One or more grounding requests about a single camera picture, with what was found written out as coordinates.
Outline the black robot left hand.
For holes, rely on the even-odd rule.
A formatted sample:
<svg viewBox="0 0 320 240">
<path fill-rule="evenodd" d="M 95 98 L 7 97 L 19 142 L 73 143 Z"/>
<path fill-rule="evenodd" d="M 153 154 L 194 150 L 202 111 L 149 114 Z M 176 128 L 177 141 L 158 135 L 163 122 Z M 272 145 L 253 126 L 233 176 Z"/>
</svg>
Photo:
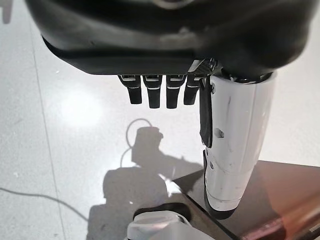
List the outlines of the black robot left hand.
<svg viewBox="0 0 320 240">
<path fill-rule="evenodd" d="M 265 138 L 275 72 L 304 50 L 317 0 L 28 0 L 47 48 L 91 75 L 117 75 L 132 104 L 199 97 L 204 198 L 238 207 Z"/>
</svg>

